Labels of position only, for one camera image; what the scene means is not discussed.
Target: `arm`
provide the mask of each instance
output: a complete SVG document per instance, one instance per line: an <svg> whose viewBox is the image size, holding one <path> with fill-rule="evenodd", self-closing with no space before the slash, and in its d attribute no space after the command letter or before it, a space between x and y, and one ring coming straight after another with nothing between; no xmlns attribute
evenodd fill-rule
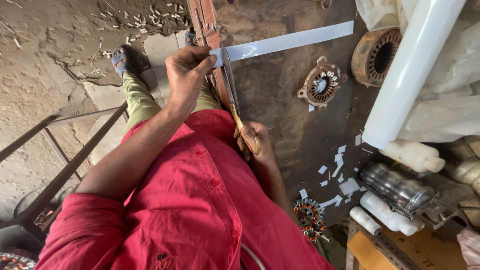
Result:
<svg viewBox="0 0 480 270"><path fill-rule="evenodd" d="M82 180L76 193L119 202L126 200L195 108L202 81L216 62L216 56L209 56L209 50L210 47L185 47L167 58L171 88L168 105L105 156Z"/></svg>
<svg viewBox="0 0 480 270"><path fill-rule="evenodd" d="M244 127L241 130L241 134L245 141L255 147L255 136L257 136L261 145L260 153L258 155L252 154L243 145L239 131L236 129L234 137L237 138L237 143L240 150L245 155L245 160L249 162L250 168L257 177L258 183L267 197L280 206L280 208L282 208L292 219L293 223L298 225L299 220L297 214L295 214L292 203L287 196L282 174L275 161L275 155L270 142L270 137L268 136L267 127L261 123L253 121L244 121L243 124Z"/></svg>

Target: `shirt sleeve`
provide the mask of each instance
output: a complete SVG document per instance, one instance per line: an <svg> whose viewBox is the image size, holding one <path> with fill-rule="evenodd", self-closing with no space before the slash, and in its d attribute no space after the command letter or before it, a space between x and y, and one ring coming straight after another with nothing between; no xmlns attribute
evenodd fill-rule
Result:
<svg viewBox="0 0 480 270"><path fill-rule="evenodd" d="M120 202L92 194L68 195L35 269L108 269L128 231L123 217Z"/></svg>

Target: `sandal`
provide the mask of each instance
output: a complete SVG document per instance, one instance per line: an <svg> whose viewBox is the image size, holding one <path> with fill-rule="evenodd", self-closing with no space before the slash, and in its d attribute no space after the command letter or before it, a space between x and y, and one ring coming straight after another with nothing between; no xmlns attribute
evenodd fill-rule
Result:
<svg viewBox="0 0 480 270"><path fill-rule="evenodd" d="M119 53L118 55L115 55L118 51L120 51L121 49L124 49L125 51L122 52L122 53ZM137 72L135 71L135 69L133 68L132 66L132 58L130 57L130 54L128 53L128 50L126 48L126 46L120 46L118 48L116 48L114 51L113 51L113 57L112 57L112 64L113 66L115 66L116 64L118 64L120 61L122 61L123 59L126 59L125 62L123 62L122 64L118 65L116 68L115 68L115 71L120 75L120 78L123 80L123 72L124 71L128 71L130 73L133 73L135 76L137 76L138 78L138 74Z"/></svg>
<svg viewBox="0 0 480 270"><path fill-rule="evenodd" d="M195 40L196 38L196 35L192 32L185 32L185 46L197 46L195 43L193 43L193 41Z"/></svg>

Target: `dark wooden board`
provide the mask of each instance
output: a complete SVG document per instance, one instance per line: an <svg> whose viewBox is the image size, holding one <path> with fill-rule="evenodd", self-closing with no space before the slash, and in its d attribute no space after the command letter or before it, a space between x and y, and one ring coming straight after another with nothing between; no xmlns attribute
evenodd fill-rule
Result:
<svg viewBox="0 0 480 270"><path fill-rule="evenodd" d="M324 10L312 0L237 0L233 5L213 0L212 3L224 46L355 21L352 35L232 62L241 117L268 126L292 201L300 197L299 190L304 188L309 197L319 202L337 194L347 198L338 188L338 176L331 178L328 185L320 185L328 180L328 171L333 174L336 168L334 155L338 147L347 145L345 164L340 170L345 180L356 177L353 169L361 169L377 154L366 143L355 146L355 136L363 130L367 112L379 91L358 84L351 76L353 50L367 32L360 16L355 18L355 1L333 0L332 6ZM347 73L348 80L324 110L309 112L308 104L297 98L296 93L322 55ZM322 165L328 167L323 175L318 173ZM345 219L360 197L361 193L355 192L350 203L342 201L338 207L328 206L326 225Z"/></svg>

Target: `roll of plastic sheet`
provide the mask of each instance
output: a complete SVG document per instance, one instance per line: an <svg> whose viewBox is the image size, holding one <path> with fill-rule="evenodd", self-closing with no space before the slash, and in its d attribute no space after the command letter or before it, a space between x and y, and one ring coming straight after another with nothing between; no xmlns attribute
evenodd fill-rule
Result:
<svg viewBox="0 0 480 270"><path fill-rule="evenodd" d="M225 50L227 50L230 61L236 61L285 49L319 43L351 34L353 34L353 21L229 46L225 47ZM217 56L217 61L214 67L223 65L221 49L213 49L210 51L210 54L216 54Z"/></svg>
<svg viewBox="0 0 480 270"><path fill-rule="evenodd" d="M362 208L355 206L350 210L350 216L369 233L379 235L382 232L382 227Z"/></svg>
<svg viewBox="0 0 480 270"><path fill-rule="evenodd" d="M365 124L362 139L395 140L466 0L419 0Z"/></svg>

